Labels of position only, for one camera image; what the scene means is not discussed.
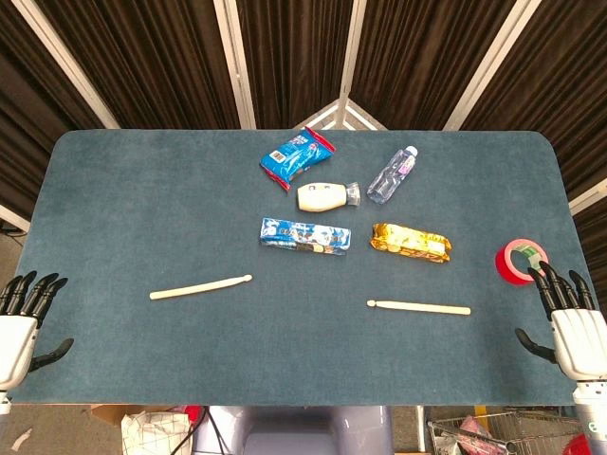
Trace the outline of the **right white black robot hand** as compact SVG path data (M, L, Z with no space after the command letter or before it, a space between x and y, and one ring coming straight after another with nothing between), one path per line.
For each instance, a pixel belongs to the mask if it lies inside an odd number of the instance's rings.
M547 262L539 269L530 267L552 335L554 346L548 348L531 340L521 328L516 337L532 355L559 366L576 382L606 379L606 320L596 309L585 279L576 271L569 278L558 275Z

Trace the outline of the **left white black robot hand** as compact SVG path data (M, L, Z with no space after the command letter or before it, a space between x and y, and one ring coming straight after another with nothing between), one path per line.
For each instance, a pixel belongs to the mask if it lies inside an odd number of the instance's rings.
M13 277L1 289L1 394L15 389L28 373L37 371L64 357L74 339L69 337L45 355L34 348L46 314L67 278L51 273L37 279L32 270Z

